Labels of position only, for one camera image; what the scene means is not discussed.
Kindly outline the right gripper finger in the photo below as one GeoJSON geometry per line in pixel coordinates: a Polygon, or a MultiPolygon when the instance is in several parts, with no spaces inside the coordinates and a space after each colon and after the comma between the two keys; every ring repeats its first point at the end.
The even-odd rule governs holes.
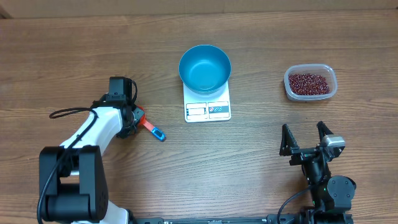
{"type": "Polygon", "coordinates": [[[327,146],[328,140],[324,139],[325,136],[333,135],[333,132],[329,130],[326,124],[323,121],[319,121],[317,123],[318,133],[320,142],[318,143],[319,146],[327,146]]]}
{"type": "Polygon", "coordinates": [[[299,146],[292,134],[291,130],[289,129],[287,124],[282,126],[282,140],[280,144],[280,156],[291,156],[296,154],[299,150],[299,146]]]}

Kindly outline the orange scoop with blue handle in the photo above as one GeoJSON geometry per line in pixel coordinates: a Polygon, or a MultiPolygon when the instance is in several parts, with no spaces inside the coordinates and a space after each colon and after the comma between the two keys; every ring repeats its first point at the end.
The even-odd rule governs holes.
{"type": "Polygon", "coordinates": [[[158,140],[164,142],[166,140],[165,133],[161,131],[158,127],[151,124],[148,120],[146,120],[146,114],[143,107],[141,106],[137,107],[143,112],[143,115],[139,120],[139,124],[145,127],[147,130],[149,130],[152,133],[152,135],[155,136],[158,140]]]}

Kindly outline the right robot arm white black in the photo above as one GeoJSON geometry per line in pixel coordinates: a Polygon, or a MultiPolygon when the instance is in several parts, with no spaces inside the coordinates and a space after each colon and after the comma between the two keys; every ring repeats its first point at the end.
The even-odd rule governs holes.
{"type": "Polygon", "coordinates": [[[317,123],[320,142],[315,147],[301,149],[287,124],[282,126],[279,154],[289,156],[291,166],[300,166],[308,187],[288,198],[275,217],[277,223],[353,223],[346,212],[351,210],[356,183],[353,179],[333,176],[328,163],[343,152],[346,143],[342,136],[333,134],[323,121],[317,123]],[[285,206],[309,192],[313,205],[298,214],[282,214],[285,206]]]}

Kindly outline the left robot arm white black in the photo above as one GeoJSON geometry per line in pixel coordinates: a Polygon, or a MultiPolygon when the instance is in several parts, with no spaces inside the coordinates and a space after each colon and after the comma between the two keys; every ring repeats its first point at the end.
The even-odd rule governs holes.
{"type": "Polygon", "coordinates": [[[112,138],[136,132],[137,85],[111,77],[109,91],[86,108],[88,118],[59,146],[39,155],[37,221],[59,223],[134,223],[132,213],[109,199],[102,155],[112,138]]]}

